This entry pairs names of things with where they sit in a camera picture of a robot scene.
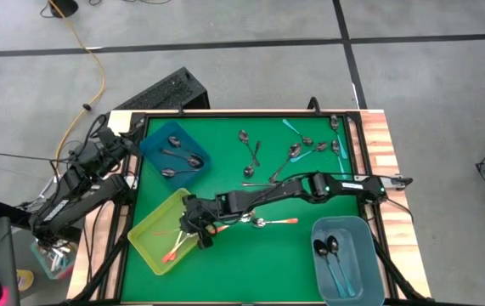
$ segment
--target wooden table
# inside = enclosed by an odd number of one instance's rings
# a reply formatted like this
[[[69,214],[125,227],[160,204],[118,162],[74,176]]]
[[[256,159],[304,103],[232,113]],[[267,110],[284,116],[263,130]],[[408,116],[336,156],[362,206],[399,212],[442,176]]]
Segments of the wooden table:
[[[213,113],[213,112],[236,112],[240,110],[186,110],[187,113]],[[251,112],[302,112],[313,110],[245,110]],[[353,110],[324,110],[324,111],[353,111]],[[367,144],[367,151],[369,152],[370,164],[373,174],[393,175],[399,173],[397,158],[392,145],[391,135],[386,122],[386,115],[383,110],[358,110],[361,115],[364,136]],[[177,110],[138,110],[138,112],[147,113],[171,113],[175,114]],[[113,110],[110,113],[110,120],[108,126],[117,133],[127,132],[130,125],[132,110]],[[361,149],[358,145],[358,137],[355,128],[352,128],[352,140],[356,153],[358,170],[364,173],[363,158]],[[134,170],[136,162],[131,162],[129,169]],[[388,191],[388,196],[402,205],[408,207],[406,196],[403,191]],[[97,227],[95,230],[95,247],[93,248],[92,268],[93,272],[102,264],[104,260],[104,252],[106,241],[110,230],[111,216],[114,205],[107,203],[102,213],[99,216]],[[93,221],[98,209],[89,213],[86,216],[87,232],[91,233],[93,229]],[[397,207],[383,203],[381,205],[381,214],[383,218],[384,228],[386,232],[389,253],[392,261],[397,265],[404,277],[411,283],[414,289],[426,297],[430,297],[429,287],[427,285],[426,274],[421,261],[420,249],[418,248],[418,241],[415,237],[414,226],[410,220],[410,216]],[[118,221],[118,235],[123,228],[125,219],[123,217]],[[76,256],[76,263],[72,278],[70,281],[67,298],[73,298],[77,295],[86,284],[87,275],[87,249],[82,236]],[[112,264],[108,279],[108,286],[106,289],[106,298],[114,297],[114,284],[116,283],[116,271],[119,265],[119,258]]]

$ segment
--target blue bowl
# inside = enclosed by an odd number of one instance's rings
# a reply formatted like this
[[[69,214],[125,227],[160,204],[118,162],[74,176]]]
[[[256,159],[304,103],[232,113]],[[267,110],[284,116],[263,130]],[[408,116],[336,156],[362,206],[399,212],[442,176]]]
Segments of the blue bowl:
[[[175,136],[182,144],[181,148],[174,148],[168,143],[168,138]],[[160,152],[167,149],[180,156],[189,157],[190,153],[195,153],[204,162],[204,166],[197,172],[177,173],[173,178],[164,178],[171,186],[172,190],[188,188],[199,176],[205,173],[211,166],[211,158],[196,141],[185,132],[175,121],[165,123],[160,129],[140,143],[140,150],[144,158],[154,165],[161,175],[164,168],[172,168],[176,171],[193,170],[187,161],[182,158],[169,156]]]
[[[327,263],[313,250],[315,239],[320,239],[326,243],[329,235],[333,235],[338,240],[338,257],[355,291],[355,297],[339,297]],[[384,303],[386,295],[376,259],[374,242],[369,226],[361,218],[330,217],[319,219],[312,228],[311,248],[319,294],[327,305],[381,306]],[[334,255],[329,254],[329,262],[331,268],[336,272],[336,277],[347,292],[347,286]]]

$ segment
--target black frame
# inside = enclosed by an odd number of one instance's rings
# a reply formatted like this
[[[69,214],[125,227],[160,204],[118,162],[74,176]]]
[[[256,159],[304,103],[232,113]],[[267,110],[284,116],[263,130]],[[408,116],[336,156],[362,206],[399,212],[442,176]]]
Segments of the black frame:
[[[337,115],[339,118],[342,119],[342,122],[344,124],[345,128],[345,134],[346,134],[346,142],[348,144],[348,158],[350,160],[351,164],[351,170],[352,170],[352,175],[370,175],[372,174],[372,170],[370,167],[370,158],[369,158],[369,152],[367,151],[366,147],[366,142],[364,138],[364,130],[363,130],[363,122],[361,119],[361,114],[358,111],[321,111],[319,109],[319,105],[317,104],[317,101],[315,99],[311,99],[310,104],[308,105],[308,109],[314,109],[314,111],[274,111],[274,110],[266,110],[263,112],[258,112],[258,111],[214,111],[214,110],[209,110],[205,112],[184,112],[183,110],[178,110],[178,112],[172,112],[171,110],[164,110],[163,112],[154,112],[154,113],[146,113],[145,111],[140,112],[140,111],[134,111],[132,113],[132,118],[131,118],[131,126],[133,126],[134,123],[140,122],[142,119],[144,119],[144,133],[143,133],[143,138],[145,138],[146,133],[149,128],[149,123],[151,120],[154,118],[172,118],[172,119],[180,119],[180,118],[207,118],[207,117],[310,117],[310,118],[316,118],[316,117],[323,117],[323,118],[329,118],[331,115]],[[357,159],[355,157],[355,149],[353,147],[353,141],[352,141],[352,129],[350,128],[350,121],[354,122],[356,132],[358,135],[358,143],[359,146],[361,147],[361,156],[363,158],[363,166],[365,169],[365,173],[358,173],[358,165],[357,165]],[[142,163],[143,159],[138,158],[137,166],[136,166],[136,172],[134,173],[135,176],[139,177],[141,170],[142,170]],[[124,163],[126,166],[123,169],[124,173],[127,173],[128,169],[128,158],[126,159],[126,162]],[[137,189],[135,190],[136,195],[138,194],[138,190],[140,188],[140,183],[138,183]],[[366,218],[367,214],[365,211],[365,203],[361,201],[361,199],[357,199],[358,201],[358,212],[359,216],[362,218]],[[133,226],[133,217],[134,217],[134,209],[135,206],[131,205],[128,208],[127,212],[127,219],[126,223],[129,223],[129,226]],[[372,206],[373,209],[373,214],[375,215],[374,222],[375,222],[375,227],[377,230],[377,234],[379,237],[379,242],[381,246],[386,250],[387,256],[389,256],[389,251],[387,248],[387,240],[386,240],[386,232],[384,229],[384,224],[383,220],[381,217],[381,210],[379,206]],[[117,220],[119,218],[121,212],[121,206],[117,206],[114,210],[114,215],[112,217],[112,220]],[[108,243],[106,246],[107,253],[109,250],[112,249],[115,240],[114,237],[116,235],[117,231],[117,224],[118,222],[112,222],[110,224],[110,236],[108,239]],[[115,291],[114,291],[114,299],[106,299],[103,301],[99,302],[105,302],[105,303],[110,303],[112,301],[121,301],[121,291],[123,289],[123,280],[125,278],[125,269],[127,266],[127,254],[129,250],[129,245],[126,244],[123,250],[121,251],[121,257],[120,257],[120,264],[118,266],[117,270],[117,277],[116,277],[116,286],[115,286]],[[99,287],[99,299],[104,299],[104,295],[106,292],[106,281],[108,279],[108,275],[104,278],[101,286]],[[397,293],[397,286],[393,282],[392,277],[390,276],[389,272],[386,271],[386,283],[387,283],[387,288],[389,290],[389,294],[391,298],[397,298],[398,293]],[[177,304],[183,304],[183,305],[190,305],[191,303],[177,303]]]

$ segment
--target green mat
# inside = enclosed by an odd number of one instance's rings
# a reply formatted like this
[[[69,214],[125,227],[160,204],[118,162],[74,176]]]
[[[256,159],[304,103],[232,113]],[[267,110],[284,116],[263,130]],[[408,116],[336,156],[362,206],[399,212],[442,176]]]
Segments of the green mat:
[[[152,119],[148,135],[170,120],[176,120],[211,156],[211,169],[198,179],[189,192],[198,197],[213,198],[216,193],[231,190],[255,190],[241,187],[242,181],[267,182],[287,157],[290,145],[301,139],[282,123],[271,118],[184,118]],[[327,141],[325,152],[314,152],[296,163],[290,163],[280,174],[312,171],[340,172],[337,156],[330,150],[336,137],[327,118],[288,118],[303,135],[314,142]],[[243,169],[251,155],[238,140],[239,130],[250,135],[260,167],[253,178],[244,178]],[[347,148],[343,124],[339,135]],[[303,153],[308,148],[303,146]],[[341,160],[349,171],[348,159]],[[144,163],[139,182],[134,224],[138,224],[174,190],[149,163]],[[269,220],[299,218],[299,224],[270,224],[255,229],[249,224],[236,224],[214,239],[214,246],[195,248],[165,275],[155,275],[133,246],[127,257],[122,302],[317,302],[319,296],[313,267],[310,234],[314,222],[327,216],[358,215],[353,196],[338,196],[326,204],[311,205],[291,199],[268,204],[257,210],[259,218]]]

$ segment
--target green tray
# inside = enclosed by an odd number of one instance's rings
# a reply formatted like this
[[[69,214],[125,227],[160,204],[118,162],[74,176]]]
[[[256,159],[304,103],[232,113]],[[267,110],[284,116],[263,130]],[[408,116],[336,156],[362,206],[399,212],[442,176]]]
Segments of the green tray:
[[[177,251],[176,259],[163,263],[163,257],[172,250],[180,233],[180,217],[184,210],[182,197],[190,193],[180,188],[162,202],[148,217],[135,226],[127,237],[140,256],[157,275],[164,275],[195,247],[198,237],[189,237]]]

